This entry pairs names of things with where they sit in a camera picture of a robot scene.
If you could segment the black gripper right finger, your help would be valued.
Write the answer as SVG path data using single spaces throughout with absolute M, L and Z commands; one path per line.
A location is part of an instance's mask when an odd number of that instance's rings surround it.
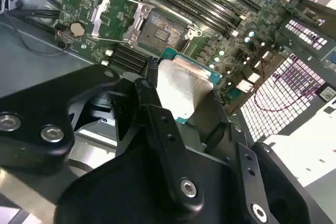
M 266 222 L 267 199 L 256 155 L 248 148 L 241 127 L 228 119 L 218 94 L 212 91 L 206 95 L 188 122 L 196 127 L 205 152 L 230 168 L 233 205 L 243 219 Z

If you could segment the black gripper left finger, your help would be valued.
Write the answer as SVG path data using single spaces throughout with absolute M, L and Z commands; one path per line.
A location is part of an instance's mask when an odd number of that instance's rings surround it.
M 75 143 L 69 109 L 109 93 L 126 111 L 117 116 L 118 132 L 129 146 L 147 145 L 157 156 L 171 197 L 180 201 L 175 180 L 196 176 L 172 113 L 161 106 L 154 85 L 140 78 L 121 79 L 102 65 L 92 65 L 1 98 L 1 165 L 26 172 L 60 170 Z

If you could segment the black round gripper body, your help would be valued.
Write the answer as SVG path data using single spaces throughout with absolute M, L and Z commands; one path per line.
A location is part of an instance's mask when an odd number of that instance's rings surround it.
M 230 168 L 223 160 L 186 150 L 195 179 L 175 180 L 171 197 L 158 157 L 142 145 L 76 180 L 63 193 L 57 223 L 323 223 L 323 211 L 276 154 L 257 144 L 267 221 L 248 222 L 233 205 Z

